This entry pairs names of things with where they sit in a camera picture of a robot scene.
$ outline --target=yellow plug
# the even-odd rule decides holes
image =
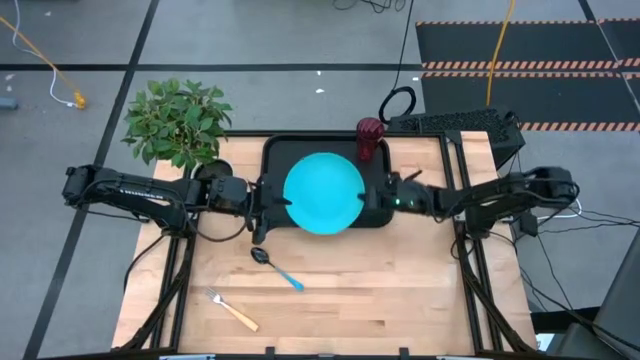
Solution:
[[[85,105],[87,104],[87,100],[84,98],[84,96],[82,96],[82,94],[80,94],[80,92],[79,92],[79,91],[75,91],[75,92],[73,93],[73,96],[74,96],[74,97],[75,97],[75,99],[76,99],[76,107],[77,107],[79,110],[83,110],[83,109],[84,109],[84,107],[85,107]]]

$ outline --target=orange striped tape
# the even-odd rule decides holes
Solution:
[[[428,77],[488,77],[488,72],[479,71],[427,71],[422,74],[423,78]],[[596,78],[596,77],[621,77],[618,73],[612,72],[496,72],[495,77],[511,78]]]
[[[640,123],[612,122],[612,123],[522,123],[522,131],[640,131]]]
[[[416,26],[422,25],[498,25],[502,21],[418,21]],[[595,24],[593,20],[533,20],[533,21],[509,21],[513,25],[539,25],[539,24]]]
[[[632,64],[640,65],[640,58],[628,60],[633,60]],[[496,61],[496,70],[608,70],[617,69],[620,64],[613,60]],[[422,67],[429,70],[490,70],[491,61],[430,61],[423,63]]]
[[[624,67],[640,66],[640,58],[628,58],[620,60],[620,64]]]
[[[606,18],[606,19],[598,19],[598,22],[600,24],[607,22],[607,21],[638,21],[640,20],[640,18]]]

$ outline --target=yellow cable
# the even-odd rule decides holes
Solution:
[[[496,50],[493,52],[493,60],[491,60],[491,68],[489,69],[489,83],[487,84],[487,106],[491,104],[491,85],[493,84],[493,69],[496,67],[496,61],[498,60],[498,53],[500,52],[500,47],[502,46],[502,39],[504,38],[504,33],[507,32],[507,25],[509,24],[509,19],[511,19],[511,14],[513,14],[513,9],[516,7],[516,0],[511,0],[511,4],[509,5],[509,12],[507,12],[507,18],[504,19],[502,23],[502,30],[500,30],[500,37],[498,38],[498,44],[496,44]]]
[[[29,39],[27,39],[24,35],[22,35],[22,33],[18,31],[15,27],[13,27],[13,25],[11,25],[11,23],[9,23],[4,17],[0,16],[0,22],[5,24],[9,29],[13,30],[13,32],[18,34],[20,39],[22,39],[22,41],[24,41],[24,43],[27,44],[34,53],[36,53],[44,62],[46,62],[47,65],[51,66],[53,71],[55,71],[58,74],[58,76],[60,76],[60,79],[62,79],[62,81],[64,81],[64,83],[67,84],[67,86],[69,86],[73,90],[73,96],[76,100],[76,106],[78,107],[78,109],[84,109],[87,100],[84,98],[84,96],[82,96],[82,93],[80,92],[80,90],[78,90],[78,88],[75,85],[73,85],[73,83],[69,81],[69,79],[67,79],[64,76],[64,74],[62,74],[62,72],[60,72],[60,70],[58,70],[58,68],[55,65],[53,65],[51,61],[49,61],[44,55],[42,55],[40,50],[38,50],[38,48],[36,48],[35,45],[33,45],[31,41],[29,41]]]

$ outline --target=wooden fork handle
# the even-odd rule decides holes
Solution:
[[[233,316],[235,316],[236,319],[242,321],[242,323],[245,324],[253,332],[258,331],[258,324],[256,324],[253,320],[249,319],[246,315],[244,315],[240,311],[232,308],[227,303],[222,303],[221,305],[224,306],[225,309],[229,310],[229,312],[231,314],[233,314]]]

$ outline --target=floor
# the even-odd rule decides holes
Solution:
[[[22,0],[22,29],[56,63],[127,64],[150,1]],[[339,5],[344,2],[350,1],[338,0]],[[636,0],[589,0],[589,4],[598,18],[640,16]],[[500,20],[507,5],[507,0],[416,0],[413,20]],[[14,11],[12,1],[0,0],[0,15],[13,22]],[[375,14],[365,4],[338,11],[331,0],[161,0],[140,63],[393,64],[406,11]],[[513,20],[582,19],[577,0],[519,0],[513,16]],[[0,54],[0,64],[39,63],[11,46],[11,32],[5,28],[0,28]],[[411,31],[405,63],[419,63]],[[261,66],[250,70],[138,72],[127,96],[131,99],[149,79],[189,78],[225,90],[236,107],[236,129],[351,129],[360,118],[375,115],[395,77],[393,71],[372,71],[362,65],[348,71],[274,71]],[[74,213],[63,206],[60,196],[64,170],[94,160],[124,72],[67,75],[87,96],[86,110],[66,108],[49,97],[50,72],[0,71],[0,96],[20,101],[18,111],[0,112],[0,164],[11,169],[0,176],[0,197],[12,206],[0,217],[5,230],[0,245],[4,274],[0,349],[5,359],[23,357],[69,233]],[[399,85],[419,89],[418,75],[402,72]],[[56,94],[64,99],[72,96],[60,84]],[[399,111],[401,102],[393,108]],[[119,121],[105,165],[150,175],[152,167],[134,161],[130,149],[119,142],[124,131]],[[582,187],[585,209],[640,218],[634,182],[640,173],[640,157],[634,155],[640,152],[638,133],[524,136],[523,168],[564,166]],[[556,219],[545,228],[585,223]],[[122,278],[137,232],[135,223],[87,217],[65,282],[53,284],[54,289],[61,287],[60,297],[35,354],[62,356],[110,348]],[[608,227],[542,236],[574,307],[602,302],[633,235],[631,228]],[[561,300],[538,240],[523,238],[518,249],[534,284]],[[544,305],[555,308],[548,302]]]

